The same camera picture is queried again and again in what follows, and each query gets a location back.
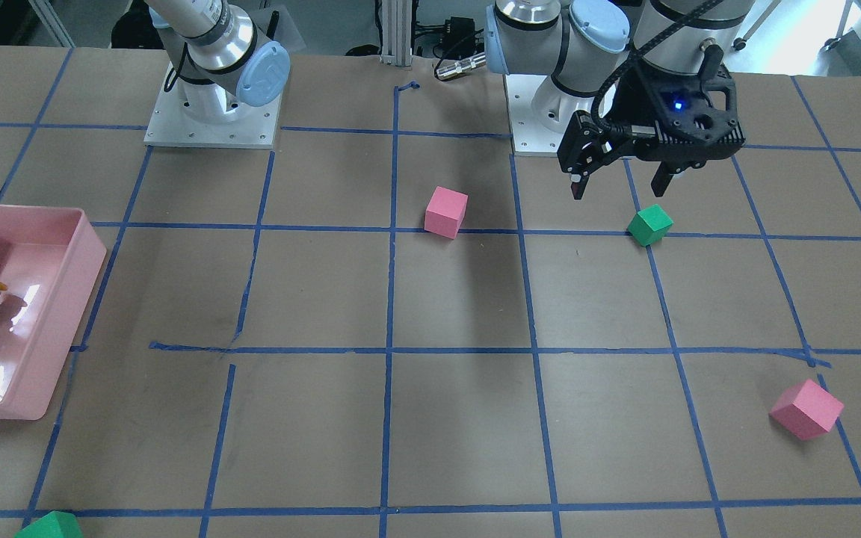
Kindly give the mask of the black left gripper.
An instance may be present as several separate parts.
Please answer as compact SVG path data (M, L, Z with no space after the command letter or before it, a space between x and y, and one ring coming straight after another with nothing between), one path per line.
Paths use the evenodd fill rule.
M607 113L575 111L557 160L574 200L583 199L595 170L622 157L661 163L650 188L663 197L679 171L731 157L745 143L737 85L725 66L712 76L635 66L617 82Z

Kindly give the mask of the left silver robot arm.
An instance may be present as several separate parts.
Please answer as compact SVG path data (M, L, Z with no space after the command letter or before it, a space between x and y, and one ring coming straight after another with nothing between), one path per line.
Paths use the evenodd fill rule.
M502 75L513 149L554 156L581 199L622 158L674 177L746 142L724 47L751 1L496 1L483 30Z

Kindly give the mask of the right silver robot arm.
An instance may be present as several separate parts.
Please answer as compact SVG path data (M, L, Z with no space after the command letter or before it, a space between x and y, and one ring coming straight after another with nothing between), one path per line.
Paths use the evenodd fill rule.
M0 46L0 205L82 208L116 227L127 266L151 239L213 238L178 266L217 270L229 239L261 235L270 187L259 157L290 58L226 1L150 1L164 50Z

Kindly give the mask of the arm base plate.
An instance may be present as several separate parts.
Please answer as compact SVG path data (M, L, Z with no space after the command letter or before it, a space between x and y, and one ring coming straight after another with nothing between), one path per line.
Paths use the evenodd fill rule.
M594 96L574 96L549 75L503 75L513 152L519 156L554 157L571 116L589 111Z
M216 84L175 82L160 89L143 142L172 149L272 150L283 95L260 107L239 102Z

